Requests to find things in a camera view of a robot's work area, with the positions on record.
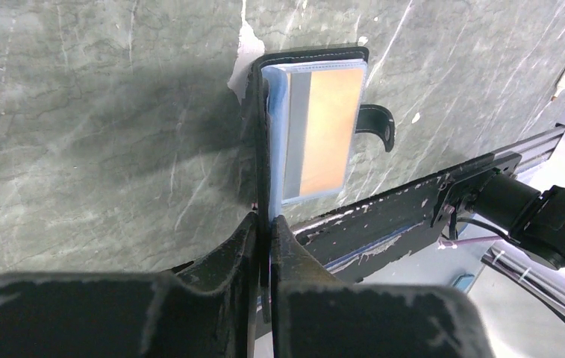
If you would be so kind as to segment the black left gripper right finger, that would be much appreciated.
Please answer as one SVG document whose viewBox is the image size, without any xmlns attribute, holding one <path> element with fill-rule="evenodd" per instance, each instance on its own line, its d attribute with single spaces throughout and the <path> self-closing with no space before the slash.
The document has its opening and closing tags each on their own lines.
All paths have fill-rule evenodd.
<svg viewBox="0 0 565 358">
<path fill-rule="evenodd" d="M 445 286 L 347 284 L 272 221 L 276 357 L 491 357 L 475 305 Z"/>
</svg>

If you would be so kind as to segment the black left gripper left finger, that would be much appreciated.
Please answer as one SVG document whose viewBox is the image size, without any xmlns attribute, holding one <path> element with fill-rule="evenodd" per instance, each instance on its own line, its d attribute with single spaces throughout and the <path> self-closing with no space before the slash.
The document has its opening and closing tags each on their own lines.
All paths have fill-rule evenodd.
<svg viewBox="0 0 565 358">
<path fill-rule="evenodd" d="M 251 357 L 257 216 L 179 272 L 0 275 L 0 357 Z"/>
</svg>

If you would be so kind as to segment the orange credit card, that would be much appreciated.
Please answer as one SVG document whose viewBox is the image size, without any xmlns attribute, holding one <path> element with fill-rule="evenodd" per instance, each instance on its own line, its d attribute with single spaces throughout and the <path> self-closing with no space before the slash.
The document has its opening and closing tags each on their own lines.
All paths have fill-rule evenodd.
<svg viewBox="0 0 565 358">
<path fill-rule="evenodd" d="M 362 66 L 291 72 L 282 198 L 343 188 L 365 78 Z"/>
</svg>

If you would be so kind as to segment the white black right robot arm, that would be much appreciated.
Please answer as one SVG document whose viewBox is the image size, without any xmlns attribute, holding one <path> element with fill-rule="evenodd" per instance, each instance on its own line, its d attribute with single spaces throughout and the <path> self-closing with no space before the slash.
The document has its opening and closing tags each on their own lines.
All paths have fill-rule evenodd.
<svg viewBox="0 0 565 358">
<path fill-rule="evenodd" d="M 499 169 L 478 170 L 441 186 L 434 215 L 449 205 L 494 224 L 499 236 L 533 261 L 565 268 L 565 188 L 541 192 Z"/>
</svg>

